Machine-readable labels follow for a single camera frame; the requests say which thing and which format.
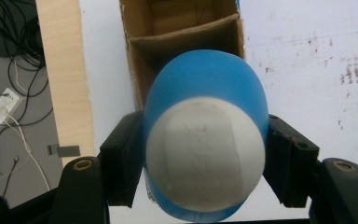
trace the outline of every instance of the cardboard box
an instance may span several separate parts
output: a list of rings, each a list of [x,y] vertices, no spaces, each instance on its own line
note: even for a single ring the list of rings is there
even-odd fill
[[[243,53],[236,0],[120,0],[134,97],[143,109],[162,67],[192,49]]]

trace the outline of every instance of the floor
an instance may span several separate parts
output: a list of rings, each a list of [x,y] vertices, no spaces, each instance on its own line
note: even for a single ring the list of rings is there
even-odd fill
[[[21,59],[16,59],[16,62],[18,66],[24,65],[24,61]],[[7,77],[8,65],[8,58],[0,58],[0,94],[7,87],[11,87]],[[12,65],[10,69],[12,80],[16,80],[15,74],[16,69]],[[33,78],[34,72],[27,72],[18,68],[18,82],[24,89],[28,89]],[[44,68],[34,80],[30,93],[34,94],[43,90],[47,80],[48,74],[46,68]],[[14,85],[16,85],[17,89],[21,88],[17,83],[14,83]],[[36,124],[22,127],[22,131],[32,155],[40,164],[48,186],[35,161],[27,152],[21,136],[17,133],[20,130],[14,128],[15,131],[12,128],[5,129],[5,127],[0,127],[0,195],[4,194],[7,185],[5,198],[9,207],[24,203],[48,191],[48,187],[54,189],[59,184],[62,173],[62,160],[57,154],[48,154],[48,146],[58,144],[54,112],[48,113],[51,109],[51,96],[47,85],[39,95],[30,98],[28,104],[26,104],[26,99],[24,98],[12,115],[17,119],[25,110],[21,124],[37,121]]]

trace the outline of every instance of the blue and white object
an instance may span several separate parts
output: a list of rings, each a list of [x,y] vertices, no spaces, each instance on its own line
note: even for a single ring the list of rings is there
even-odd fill
[[[241,58],[194,50],[169,62],[145,106],[145,176],[159,206],[192,222],[234,214],[265,164],[269,115]]]

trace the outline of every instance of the gray floor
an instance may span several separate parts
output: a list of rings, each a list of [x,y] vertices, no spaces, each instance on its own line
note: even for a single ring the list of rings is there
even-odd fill
[[[0,58],[0,93],[6,87],[10,87],[7,78],[7,67],[9,59]],[[14,66],[11,74],[15,80]],[[27,89],[34,73],[19,69],[19,83]],[[47,81],[46,68],[40,71],[31,92],[37,92],[43,88]],[[19,108],[14,112],[13,117],[18,118],[25,107],[25,99]],[[21,123],[29,123],[44,117],[52,108],[49,88],[40,95],[29,100],[27,112]],[[62,162],[57,155],[49,155],[47,146],[58,144],[58,137],[53,112],[35,125],[22,128],[26,141],[32,153],[39,162],[46,175],[50,187],[56,188],[62,173]],[[20,136],[12,129],[5,130],[0,136],[0,195],[3,194],[7,183],[7,175],[13,166],[14,158],[18,157],[19,162],[10,178],[6,198],[10,207],[24,203],[33,197],[46,192],[48,189],[43,181],[42,175],[38,171],[34,161],[27,153],[24,143]]]

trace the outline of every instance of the power strip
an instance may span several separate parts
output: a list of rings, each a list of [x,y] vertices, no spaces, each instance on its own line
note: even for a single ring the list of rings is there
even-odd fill
[[[0,125],[5,122],[8,115],[12,115],[14,111],[19,107],[22,101],[16,92],[10,88],[6,88],[2,96],[0,97]]]

